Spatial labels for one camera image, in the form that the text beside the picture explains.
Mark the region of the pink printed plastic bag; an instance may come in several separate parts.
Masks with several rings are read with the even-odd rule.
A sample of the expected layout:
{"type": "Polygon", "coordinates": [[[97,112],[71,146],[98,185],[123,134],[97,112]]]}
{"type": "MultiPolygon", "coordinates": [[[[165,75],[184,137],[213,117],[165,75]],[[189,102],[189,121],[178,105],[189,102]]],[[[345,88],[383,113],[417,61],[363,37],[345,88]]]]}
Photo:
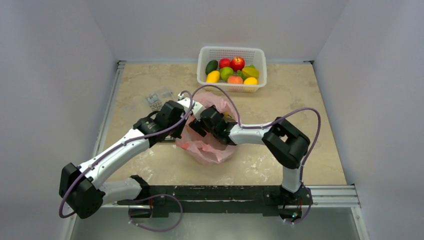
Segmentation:
{"type": "MultiPolygon", "coordinates": [[[[193,99],[204,107],[215,107],[225,117],[232,117],[238,121],[236,110],[227,98],[218,96],[212,92],[199,92],[193,99]]],[[[237,151],[234,145],[224,145],[216,140],[211,133],[204,137],[195,132],[189,123],[195,118],[189,116],[187,123],[181,133],[181,138],[175,140],[177,147],[183,149],[196,161],[203,165],[221,164],[230,159],[237,151]]]]}

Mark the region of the fake peach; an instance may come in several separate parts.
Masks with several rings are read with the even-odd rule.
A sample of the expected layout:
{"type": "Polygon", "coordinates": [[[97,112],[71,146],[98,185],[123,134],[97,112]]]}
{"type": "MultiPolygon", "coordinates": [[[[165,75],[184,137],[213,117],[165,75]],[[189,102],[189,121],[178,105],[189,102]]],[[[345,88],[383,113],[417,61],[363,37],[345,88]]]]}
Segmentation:
{"type": "Polygon", "coordinates": [[[227,79],[228,84],[243,84],[243,82],[244,80],[240,76],[236,76],[236,75],[230,76],[227,79]]]}

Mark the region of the yellow orange fake fruit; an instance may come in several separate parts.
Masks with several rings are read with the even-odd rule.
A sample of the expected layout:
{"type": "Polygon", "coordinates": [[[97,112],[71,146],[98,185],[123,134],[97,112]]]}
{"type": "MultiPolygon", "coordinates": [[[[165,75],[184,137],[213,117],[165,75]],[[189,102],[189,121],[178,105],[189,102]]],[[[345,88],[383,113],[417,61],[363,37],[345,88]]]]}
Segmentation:
{"type": "Polygon", "coordinates": [[[258,85],[259,81],[255,77],[248,77],[243,81],[244,85],[258,85]]]}

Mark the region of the green yellow fake starfruit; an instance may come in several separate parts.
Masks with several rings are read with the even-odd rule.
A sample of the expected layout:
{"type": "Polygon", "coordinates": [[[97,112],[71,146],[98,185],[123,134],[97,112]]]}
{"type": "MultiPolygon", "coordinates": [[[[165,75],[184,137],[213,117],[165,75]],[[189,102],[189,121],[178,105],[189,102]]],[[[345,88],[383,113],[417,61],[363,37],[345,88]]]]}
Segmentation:
{"type": "Polygon", "coordinates": [[[260,75],[260,72],[255,67],[251,66],[244,67],[241,72],[246,78],[258,78],[260,75]]]}

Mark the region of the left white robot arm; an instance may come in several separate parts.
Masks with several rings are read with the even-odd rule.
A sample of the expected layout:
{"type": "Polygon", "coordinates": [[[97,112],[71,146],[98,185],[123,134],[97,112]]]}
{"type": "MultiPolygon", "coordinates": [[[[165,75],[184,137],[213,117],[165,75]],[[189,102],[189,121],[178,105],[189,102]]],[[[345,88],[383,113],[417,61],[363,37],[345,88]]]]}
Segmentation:
{"type": "Polygon", "coordinates": [[[99,155],[61,170],[59,216],[92,216],[101,206],[124,200],[138,205],[149,199],[148,184],[139,176],[107,183],[107,179],[135,156],[149,150],[168,136],[180,138],[196,102],[189,97],[167,101],[159,111],[140,118],[117,142],[99,155]]]}

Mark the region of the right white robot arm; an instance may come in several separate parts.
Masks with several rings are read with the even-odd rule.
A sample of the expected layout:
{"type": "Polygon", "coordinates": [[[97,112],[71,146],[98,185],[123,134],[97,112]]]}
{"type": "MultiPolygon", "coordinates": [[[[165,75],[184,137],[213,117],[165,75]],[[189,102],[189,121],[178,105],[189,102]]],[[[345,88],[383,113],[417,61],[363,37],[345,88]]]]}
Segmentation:
{"type": "Polygon", "coordinates": [[[210,134],[220,144],[238,146],[243,144],[264,145],[282,165],[282,200],[288,204],[300,198],[301,162],[307,155],[310,139],[286,119],[274,122],[239,125],[234,119],[218,112],[214,107],[203,110],[189,127],[205,137],[210,134]]]}

